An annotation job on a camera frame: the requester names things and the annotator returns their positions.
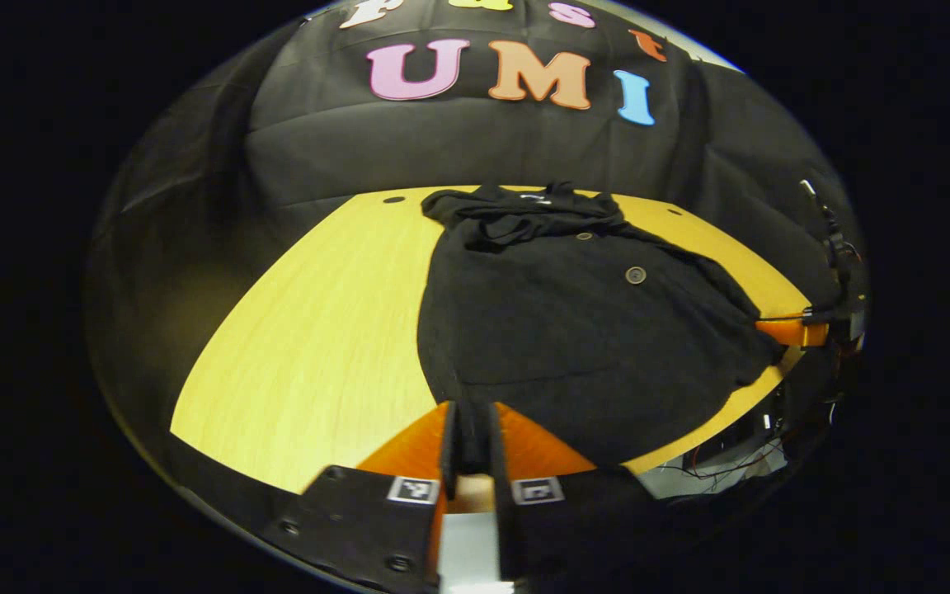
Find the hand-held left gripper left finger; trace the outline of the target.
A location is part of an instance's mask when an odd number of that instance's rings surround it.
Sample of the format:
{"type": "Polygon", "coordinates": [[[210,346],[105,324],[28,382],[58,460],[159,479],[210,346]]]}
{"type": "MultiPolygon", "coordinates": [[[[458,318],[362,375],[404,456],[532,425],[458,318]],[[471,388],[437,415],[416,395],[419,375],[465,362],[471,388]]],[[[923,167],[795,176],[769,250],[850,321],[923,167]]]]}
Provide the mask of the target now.
{"type": "Polygon", "coordinates": [[[274,546],[358,591],[436,593],[462,440],[459,409],[446,402],[357,465],[324,467],[275,516],[274,546]]]}

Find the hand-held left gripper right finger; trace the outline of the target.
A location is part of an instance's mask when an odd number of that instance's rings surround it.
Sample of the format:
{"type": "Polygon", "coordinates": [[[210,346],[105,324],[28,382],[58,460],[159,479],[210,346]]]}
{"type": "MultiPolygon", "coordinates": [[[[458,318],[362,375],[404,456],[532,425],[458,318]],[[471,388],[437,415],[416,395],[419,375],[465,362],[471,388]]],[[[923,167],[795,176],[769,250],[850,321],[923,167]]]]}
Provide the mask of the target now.
{"type": "Polygon", "coordinates": [[[665,508],[503,403],[490,410],[499,568],[519,583],[630,583],[663,564],[665,508]]]}

